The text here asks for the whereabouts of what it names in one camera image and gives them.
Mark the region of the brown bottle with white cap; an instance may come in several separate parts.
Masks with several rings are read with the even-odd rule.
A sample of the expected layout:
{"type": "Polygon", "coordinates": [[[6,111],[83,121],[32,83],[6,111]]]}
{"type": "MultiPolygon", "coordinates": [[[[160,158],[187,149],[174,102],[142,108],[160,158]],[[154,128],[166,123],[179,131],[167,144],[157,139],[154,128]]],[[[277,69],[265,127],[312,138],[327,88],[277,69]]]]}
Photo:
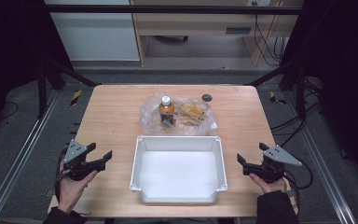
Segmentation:
{"type": "Polygon", "coordinates": [[[161,97],[161,102],[158,106],[158,112],[160,114],[161,122],[164,125],[167,127],[172,127],[174,125],[175,107],[170,96],[163,95],[161,97]]]}

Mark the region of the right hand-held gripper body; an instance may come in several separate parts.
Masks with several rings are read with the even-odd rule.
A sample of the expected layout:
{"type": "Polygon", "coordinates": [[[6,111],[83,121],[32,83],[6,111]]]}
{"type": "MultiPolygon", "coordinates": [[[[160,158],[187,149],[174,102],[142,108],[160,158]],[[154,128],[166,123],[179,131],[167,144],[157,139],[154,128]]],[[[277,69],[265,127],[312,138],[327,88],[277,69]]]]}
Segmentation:
{"type": "Polygon", "coordinates": [[[263,160],[260,164],[249,163],[248,167],[242,167],[244,175],[255,174],[267,183],[273,183],[284,177],[285,165],[302,166],[303,163],[295,156],[288,153],[282,147],[276,145],[263,152],[263,160]]]}

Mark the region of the black horizontal frame bar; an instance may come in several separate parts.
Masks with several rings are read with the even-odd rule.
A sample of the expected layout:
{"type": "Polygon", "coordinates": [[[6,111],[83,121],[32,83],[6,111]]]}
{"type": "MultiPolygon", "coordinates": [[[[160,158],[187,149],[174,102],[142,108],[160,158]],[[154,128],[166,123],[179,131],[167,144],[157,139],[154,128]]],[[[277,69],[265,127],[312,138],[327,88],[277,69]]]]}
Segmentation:
{"type": "Polygon", "coordinates": [[[157,13],[157,14],[246,14],[300,15],[301,7],[218,7],[218,6],[124,6],[45,5],[48,12],[64,13],[157,13]]]}

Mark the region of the person's left hand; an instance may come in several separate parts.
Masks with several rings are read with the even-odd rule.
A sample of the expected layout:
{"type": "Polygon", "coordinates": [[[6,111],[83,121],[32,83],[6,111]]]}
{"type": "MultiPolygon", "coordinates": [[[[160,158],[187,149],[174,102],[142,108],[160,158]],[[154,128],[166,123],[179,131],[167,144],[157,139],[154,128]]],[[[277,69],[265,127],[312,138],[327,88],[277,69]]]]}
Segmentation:
{"type": "Polygon", "coordinates": [[[67,176],[63,177],[60,181],[60,199],[58,209],[69,215],[75,208],[85,188],[97,174],[97,171],[92,171],[84,179],[79,181],[73,180],[67,176]]]}

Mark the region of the person's right hand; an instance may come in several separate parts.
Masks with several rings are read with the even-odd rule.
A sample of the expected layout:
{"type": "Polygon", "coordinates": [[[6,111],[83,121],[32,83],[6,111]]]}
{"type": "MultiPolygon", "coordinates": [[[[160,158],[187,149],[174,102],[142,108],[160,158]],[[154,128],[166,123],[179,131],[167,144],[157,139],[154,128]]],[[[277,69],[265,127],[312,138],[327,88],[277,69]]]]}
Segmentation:
{"type": "Polygon", "coordinates": [[[281,191],[281,192],[287,191],[286,182],[282,178],[273,182],[273,183],[267,183],[255,174],[249,174],[249,177],[252,179],[252,181],[254,183],[257,184],[258,187],[260,187],[262,189],[262,191],[265,194],[271,193],[274,191],[281,191]]]}

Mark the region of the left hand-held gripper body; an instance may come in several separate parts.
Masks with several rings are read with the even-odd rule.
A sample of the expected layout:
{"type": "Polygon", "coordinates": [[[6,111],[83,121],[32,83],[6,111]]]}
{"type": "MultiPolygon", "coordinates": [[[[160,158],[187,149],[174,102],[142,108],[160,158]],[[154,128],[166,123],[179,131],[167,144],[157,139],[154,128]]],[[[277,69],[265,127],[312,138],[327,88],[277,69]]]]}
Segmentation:
{"type": "Polygon", "coordinates": [[[67,147],[63,158],[63,173],[73,180],[82,180],[92,171],[101,172],[105,170],[105,164],[90,165],[90,162],[86,161],[89,153],[85,154],[85,150],[86,146],[81,145],[74,139],[70,141],[67,147]]]}

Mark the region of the yellow packet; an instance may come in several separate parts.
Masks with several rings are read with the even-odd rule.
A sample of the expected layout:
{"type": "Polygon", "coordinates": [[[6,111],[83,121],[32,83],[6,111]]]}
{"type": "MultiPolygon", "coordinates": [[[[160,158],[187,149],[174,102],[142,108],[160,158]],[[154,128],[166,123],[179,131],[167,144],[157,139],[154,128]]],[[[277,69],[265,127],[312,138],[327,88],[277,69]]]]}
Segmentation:
{"type": "Polygon", "coordinates": [[[180,106],[180,113],[190,117],[202,117],[205,115],[205,111],[200,105],[197,104],[184,104],[180,106]]]}

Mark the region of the black metal frame stand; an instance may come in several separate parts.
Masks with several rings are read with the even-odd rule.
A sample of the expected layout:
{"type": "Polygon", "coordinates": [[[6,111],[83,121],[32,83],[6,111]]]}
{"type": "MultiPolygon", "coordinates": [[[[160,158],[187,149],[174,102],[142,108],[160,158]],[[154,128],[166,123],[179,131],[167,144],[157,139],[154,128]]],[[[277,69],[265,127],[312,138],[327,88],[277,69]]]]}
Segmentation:
{"type": "Polygon", "coordinates": [[[42,62],[37,66],[39,119],[41,119],[48,110],[46,80],[48,80],[54,90],[61,90],[65,85],[62,74],[66,74],[89,87],[96,87],[99,85],[98,82],[94,82],[86,77],[83,77],[74,69],[62,65],[56,61],[48,60],[42,62]]]}
{"type": "Polygon", "coordinates": [[[305,69],[299,63],[283,63],[278,68],[270,71],[266,75],[248,83],[248,86],[257,87],[264,82],[276,77],[277,75],[283,75],[283,78],[279,84],[283,91],[291,90],[296,85],[296,112],[300,119],[306,120],[306,108],[305,108],[305,69]]]}

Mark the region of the clear plastic bag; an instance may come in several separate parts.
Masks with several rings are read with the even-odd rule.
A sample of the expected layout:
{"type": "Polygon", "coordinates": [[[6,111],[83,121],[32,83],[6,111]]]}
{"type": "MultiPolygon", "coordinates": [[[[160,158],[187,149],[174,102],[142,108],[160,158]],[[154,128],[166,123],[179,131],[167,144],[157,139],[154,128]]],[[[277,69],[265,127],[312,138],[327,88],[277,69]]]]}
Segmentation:
{"type": "Polygon", "coordinates": [[[217,123],[209,104],[202,100],[162,92],[155,92],[145,99],[140,108],[140,121],[144,133],[149,135],[211,135],[217,129],[217,123]],[[175,107],[174,125],[172,127],[167,127],[161,122],[158,112],[158,106],[163,95],[170,96],[175,107]],[[205,111],[205,115],[202,117],[182,115],[180,106],[184,104],[200,105],[205,111]]]}

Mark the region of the white plastic bin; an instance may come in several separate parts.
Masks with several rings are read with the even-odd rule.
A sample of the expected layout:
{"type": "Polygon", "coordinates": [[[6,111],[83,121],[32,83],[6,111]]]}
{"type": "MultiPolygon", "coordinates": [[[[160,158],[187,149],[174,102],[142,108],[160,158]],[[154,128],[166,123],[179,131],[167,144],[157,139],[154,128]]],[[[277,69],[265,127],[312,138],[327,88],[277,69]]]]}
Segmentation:
{"type": "Polygon", "coordinates": [[[218,136],[140,136],[130,190],[145,203],[214,203],[228,190],[218,136]]]}

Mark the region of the aluminium rail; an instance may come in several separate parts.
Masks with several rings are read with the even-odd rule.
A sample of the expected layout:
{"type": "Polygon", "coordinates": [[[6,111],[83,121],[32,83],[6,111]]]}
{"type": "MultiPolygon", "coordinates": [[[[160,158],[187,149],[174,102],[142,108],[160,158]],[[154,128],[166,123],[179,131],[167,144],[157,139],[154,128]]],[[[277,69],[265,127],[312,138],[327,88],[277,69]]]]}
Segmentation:
{"type": "Polygon", "coordinates": [[[323,125],[324,117],[319,114],[321,105],[314,94],[307,93],[303,100],[306,120],[297,122],[299,130],[284,148],[305,162],[313,173],[312,184],[300,191],[300,220],[321,224],[357,224],[354,215],[344,198],[337,179],[331,170],[332,160],[323,155],[324,144],[318,144],[318,134],[313,135],[312,127],[322,127],[321,136],[326,137],[327,151],[330,146],[330,132],[323,125]]]}
{"type": "Polygon", "coordinates": [[[51,95],[48,99],[46,111],[43,112],[41,117],[33,123],[32,130],[27,134],[26,139],[20,146],[19,152],[16,154],[15,160],[11,163],[8,171],[5,174],[5,178],[0,184],[0,213],[7,201],[8,196],[10,195],[16,182],[18,181],[23,167],[25,166],[31,153],[34,150],[34,146],[37,143],[40,134],[43,132],[48,122],[50,114],[57,103],[59,95],[59,91],[51,92],[51,95]]]}

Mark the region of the white cabinet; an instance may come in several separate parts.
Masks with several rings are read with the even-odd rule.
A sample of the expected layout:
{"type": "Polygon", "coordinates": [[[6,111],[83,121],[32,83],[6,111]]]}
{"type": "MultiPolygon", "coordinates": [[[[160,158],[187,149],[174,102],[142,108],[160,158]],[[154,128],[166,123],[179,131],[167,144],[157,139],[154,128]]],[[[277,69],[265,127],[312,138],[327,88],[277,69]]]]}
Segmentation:
{"type": "Polygon", "coordinates": [[[50,14],[72,62],[138,61],[130,13],[50,14]]]}

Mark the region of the yellow black tape strip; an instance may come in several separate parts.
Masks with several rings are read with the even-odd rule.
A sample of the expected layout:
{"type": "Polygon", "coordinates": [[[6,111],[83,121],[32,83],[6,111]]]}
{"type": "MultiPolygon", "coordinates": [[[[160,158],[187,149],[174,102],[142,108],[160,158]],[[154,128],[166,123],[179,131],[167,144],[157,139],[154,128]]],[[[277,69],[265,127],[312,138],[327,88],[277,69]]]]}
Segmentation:
{"type": "Polygon", "coordinates": [[[280,105],[286,105],[286,101],[285,100],[280,100],[280,99],[277,99],[276,98],[276,95],[273,91],[271,91],[269,93],[269,99],[271,102],[273,103],[277,103],[277,104],[280,104],[280,105]]]}
{"type": "Polygon", "coordinates": [[[78,99],[79,99],[81,93],[82,93],[82,90],[77,90],[77,91],[75,91],[70,105],[76,105],[76,103],[77,103],[77,101],[78,101],[78,99]]]}

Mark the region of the black curtain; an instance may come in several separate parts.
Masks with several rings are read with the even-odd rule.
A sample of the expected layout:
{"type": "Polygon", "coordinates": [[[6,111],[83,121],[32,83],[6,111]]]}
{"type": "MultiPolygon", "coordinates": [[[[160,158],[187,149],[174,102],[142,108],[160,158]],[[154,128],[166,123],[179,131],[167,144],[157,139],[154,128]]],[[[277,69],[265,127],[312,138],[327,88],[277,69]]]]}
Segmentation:
{"type": "Polygon", "coordinates": [[[346,152],[358,163],[358,0],[304,0],[284,59],[304,43],[301,63],[322,83],[321,102],[346,152]]]}
{"type": "Polygon", "coordinates": [[[0,0],[0,111],[7,94],[37,79],[38,58],[70,68],[71,62],[45,0],[0,0]]]}

